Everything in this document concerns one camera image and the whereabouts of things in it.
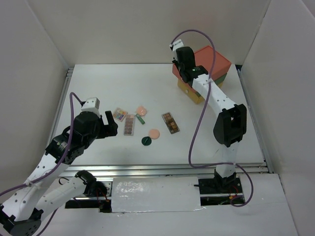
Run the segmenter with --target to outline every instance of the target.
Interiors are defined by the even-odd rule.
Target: black bracket
[[[242,140],[246,133],[247,109],[241,105],[219,113],[213,134],[220,144],[230,147],[231,144]]]
[[[3,206],[0,206],[0,223],[3,228],[12,236],[31,236],[35,234],[41,225],[40,217],[43,210],[34,209],[31,217],[28,220],[15,221],[15,217],[7,216],[3,211]]]
[[[195,55],[190,47],[181,47],[176,50],[177,61],[174,59],[173,63],[183,81],[192,87],[192,82],[199,75],[208,74],[208,71],[202,66],[196,66]]]

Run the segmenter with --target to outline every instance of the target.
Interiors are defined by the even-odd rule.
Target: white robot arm
[[[117,135],[118,126],[110,111],[105,112],[108,125],[104,125],[98,111],[97,98],[90,98],[81,105],[82,112],[74,119],[72,141],[64,161],[41,181],[32,182],[47,175],[58,165],[68,144],[70,127],[48,145],[41,161],[25,181],[26,187],[16,191],[0,206],[0,223],[11,235],[33,235],[47,215],[73,197],[80,194],[95,196],[96,191],[106,193],[106,187],[96,181],[92,174],[79,171],[66,184],[44,195],[53,181],[71,165],[76,157],[82,155],[95,139]]]
[[[171,44],[170,48],[174,55],[173,63],[185,83],[204,98],[207,97],[210,83],[208,104],[217,117],[214,136],[222,144],[221,161],[235,163],[239,142],[246,133],[246,107],[243,104],[237,105],[229,99],[212,78],[209,78],[207,70],[203,66],[196,66],[193,50],[185,47],[180,39]],[[221,187],[234,181],[235,177],[235,165],[216,166],[215,178]]]

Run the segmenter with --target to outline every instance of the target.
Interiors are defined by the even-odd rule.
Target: eyeshadow palette
[[[179,128],[170,112],[163,114],[162,117],[171,134],[179,132]]]
[[[115,111],[114,111],[114,114],[113,114],[113,117],[114,119],[116,120],[119,120],[120,122],[123,122],[124,118],[126,117],[126,115],[128,114],[128,112],[120,109],[120,108],[117,108]]]
[[[126,115],[124,135],[127,135],[127,136],[133,135],[134,122],[136,120],[135,118],[136,118],[135,115],[132,115],[132,114]]]

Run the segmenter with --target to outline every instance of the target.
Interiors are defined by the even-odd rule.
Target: orange box
[[[195,61],[196,66],[202,65],[207,71],[210,70],[212,62],[213,62],[213,49],[209,45],[196,51],[195,53]],[[212,79],[215,81],[216,79],[220,78],[224,74],[226,74],[231,66],[231,62],[222,56],[220,53],[216,52],[216,63],[215,67],[212,72]],[[177,70],[176,66],[173,65],[173,74],[178,78],[182,79],[179,75],[179,71]],[[196,92],[192,89],[188,84],[185,84],[187,88],[192,91]]]

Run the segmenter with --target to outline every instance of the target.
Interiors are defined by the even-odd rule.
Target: purple cable
[[[179,33],[178,35],[175,36],[175,38],[172,40],[171,44],[174,43],[174,41],[180,36],[182,35],[183,33],[186,33],[186,32],[197,32],[197,33],[200,33],[202,34],[203,36],[205,36],[209,42],[211,43],[211,46],[213,48],[213,61],[212,61],[212,65],[211,65],[211,68],[210,68],[210,71],[209,71],[209,81],[211,79],[211,75],[212,75],[212,72],[213,72],[213,69],[215,67],[215,63],[216,63],[216,50],[215,50],[215,46],[211,40],[211,38],[206,35],[204,32],[200,31],[200,30],[197,30],[197,29],[187,29],[181,33]],[[234,207],[243,207],[245,205],[247,205],[251,199],[252,199],[252,196],[254,194],[254,185],[252,183],[252,179],[250,177],[250,175],[245,171],[245,169],[243,167],[241,167],[240,165],[236,164],[236,163],[232,163],[232,162],[220,162],[220,163],[212,163],[212,164],[207,164],[207,165],[202,165],[202,166],[195,166],[192,164],[191,162],[191,153],[192,153],[192,148],[193,148],[193,145],[195,143],[195,140],[196,140],[196,137],[197,137],[197,134],[198,134],[198,131],[199,131],[199,128],[200,128],[200,125],[201,125],[201,122],[202,122],[202,119],[203,119],[203,116],[205,115],[205,112],[206,112],[206,108],[207,108],[207,105],[208,105],[208,101],[209,101],[209,98],[210,98],[210,92],[211,92],[211,83],[208,83],[209,85],[209,90],[208,90],[208,94],[207,94],[207,97],[206,97],[206,100],[205,100],[205,105],[203,106],[203,109],[202,109],[202,112],[201,112],[201,115],[200,115],[200,118],[199,118],[199,121],[198,121],[198,124],[197,124],[197,127],[196,127],[196,130],[195,130],[195,133],[193,134],[193,137],[192,137],[192,141],[191,141],[191,144],[190,144],[190,147],[189,147],[189,153],[188,153],[188,163],[189,165],[192,167],[192,168],[195,168],[195,169],[199,169],[199,168],[207,168],[207,167],[211,167],[211,166],[217,166],[217,165],[235,165],[237,166],[238,168],[240,168],[244,174],[246,174],[246,176],[248,177],[250,183],[251,183],[251,194],[250,194],[250,197],[248,198],[248,200],[241,204],[241,205],[235,205],[233,204],[233,200],[237,199],[237,198],[241,198],[242,196],[237,196],[237,197],[234,197],[231,201],[230,201],[230,204]]]
[[[36,235],[36,236],[40,236],[40,235],[47,229],[47,227],[49,226],[51,220],[54,218],[54,215],[56,214],[56,211],[57,211],[57,210],[58,210],[58,208],[57,208],[56,210],[54,210],[54,212],[53,212],[52,215],[50,216],[50,218],[49,218],[47,224],[45,225],[45,227],[44,227],[44,228],[41,230],[41,232],[39,232],[38,235]]]
[[[69,148],[70,148],[70,144],[71,144],[71,141],[72,141],[72,134],[73,134],[73,122],[74,122],[74,109],[73,109],[73,99],[72,99],[72,96],[74,96],[80,103],[82,103],[82,101],[78,98],[78,96],[71,92],[69,97],[70,97],[70,112],[71,112],[71,122],[70,122],[70,131],[69,131],[69,138],[68,138],[68,144],[65,148],[65,151],[63,153],[63,156],[61,157],[60,161],[58,162],[58,164],[50,171],[48,172],[47,174],[37,178],[37,179],[34,179],[32,180],[31,182],[32,183],[37,183],[41,180],[43,180],[44,178],[46,178],[47,176],[51,175],[51,173],[53,173],[60,165],[61,163],[64,161],[65,157],[67,156],[68,154],[68,151],[69,151]],[[20,188],[24,188],[24,187],[27,187],[27,185],[25,183],[23,184],[20,184],[18,186],[15,186],[15,187],[12,187],[12,188],[9,188],[5,191],[3,191],[2,193],[0,193],[0,197],[8,192],[11,192],[13,190],[16,190],[16,189],[20,189]]]

